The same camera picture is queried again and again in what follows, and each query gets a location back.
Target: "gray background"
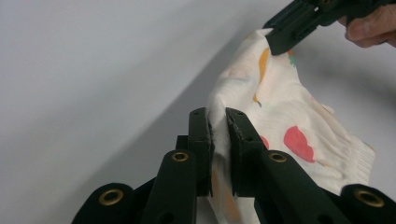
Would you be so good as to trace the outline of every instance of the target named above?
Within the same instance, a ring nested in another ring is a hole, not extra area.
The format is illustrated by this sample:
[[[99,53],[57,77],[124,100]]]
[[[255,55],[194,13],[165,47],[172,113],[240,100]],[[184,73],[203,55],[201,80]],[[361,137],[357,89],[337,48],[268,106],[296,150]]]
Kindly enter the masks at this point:
[[[1,1],[1,222],[70,223],[96,188],[154,177],[243,37],[288,2]],[[376,150],[370,184],[396,200],[396,49],[344,32],[294,49],[300,79]]]

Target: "metal grommet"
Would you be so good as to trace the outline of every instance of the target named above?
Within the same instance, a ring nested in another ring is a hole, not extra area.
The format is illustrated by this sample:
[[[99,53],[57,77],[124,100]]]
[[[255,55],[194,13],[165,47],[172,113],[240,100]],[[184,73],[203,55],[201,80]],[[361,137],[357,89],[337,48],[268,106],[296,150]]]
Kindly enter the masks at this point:
[[[123,198],[123,192],[120,189],[109,189],[99,197],[99,203],[104,206],[110,206],[118,203]]]
[[[372,207],[383,207],[385,205],[382,198],[365,189],[355,189],[353,195],[362,203]]]
[[[186,161],[189,158],[189,154],[185,152],[175,152],[172,155],[172,160],[174,161]]]
[[[276,162],[284,162],[287,160],[286,157],[284,157],[283,155],[281,155],[279,153],[275,153],[275,152],[271,153],[269,155],[269,157],[271,160],[276,161]]]

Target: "white cloth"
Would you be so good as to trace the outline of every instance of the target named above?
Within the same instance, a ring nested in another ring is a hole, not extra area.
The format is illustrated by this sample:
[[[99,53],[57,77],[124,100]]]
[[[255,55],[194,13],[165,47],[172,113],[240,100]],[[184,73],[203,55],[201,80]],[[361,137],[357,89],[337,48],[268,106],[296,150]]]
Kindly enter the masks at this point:
[[[232,195],[225,107],[245,112],[264,144],[289,153],[320,187],[338,194],[344,185],[368,184],[374,151],[302,86],[291,51],[271,55],[268,32],[245,38],[208,102],[216,146],[210,202],[219,223],[260,223],[252,199]]]

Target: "black clamp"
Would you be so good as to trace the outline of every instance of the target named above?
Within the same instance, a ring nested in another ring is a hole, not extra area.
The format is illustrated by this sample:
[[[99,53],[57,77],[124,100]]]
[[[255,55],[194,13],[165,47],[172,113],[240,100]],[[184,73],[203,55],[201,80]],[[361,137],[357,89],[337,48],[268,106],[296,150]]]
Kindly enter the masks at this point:
[[[395,0],[294,0],[263,28],[273,28],[266,36],[273,55],[287,52],[319,25],[328,26],[346,16],[347,23],[363,18]]]
[[[196,197],[211,196],[214,151],[204,108],[190,113],[189,135],[177,138],[156,178],[132,189],[108,184],[82,205],[73,224],[195,223]],[[261,223],[394,224],[396,203],[377,189],[348,185],[340,196],[318,187],[289,154],[268,150],[248,116],[227,108],[233,194],[255,198]]]

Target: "finger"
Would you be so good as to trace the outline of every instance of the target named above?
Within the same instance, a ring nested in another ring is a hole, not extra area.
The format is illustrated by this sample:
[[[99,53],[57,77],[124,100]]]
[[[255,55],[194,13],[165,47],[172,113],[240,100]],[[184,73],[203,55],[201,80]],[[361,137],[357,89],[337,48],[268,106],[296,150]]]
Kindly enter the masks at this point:
[[[363,40],[396,30],[396,5],[379,7],[362,19],[353,20],[346,28],[350,40]]]
[[[366,49],[366,48],[370,48],[371,46],[374,46],[374,45],[380,45],[380,44],[383,44],[386,42],[389,43],[389,42],[393,41],[393,39],[396,39],[395,32],[389,32],[386,34],[373,36],[373,37],[363,39],[363,40],[352,40],[352,42],[354,44],[356,44],[357,46]]]
[[[340,22],[343,26],[347,26],[347,17],[341,17],[338,22]]]
[[[392,39],[388,40],[387,42],[388,42],[388,44],[390,44],[391,46],[396,48],[396,35]]]

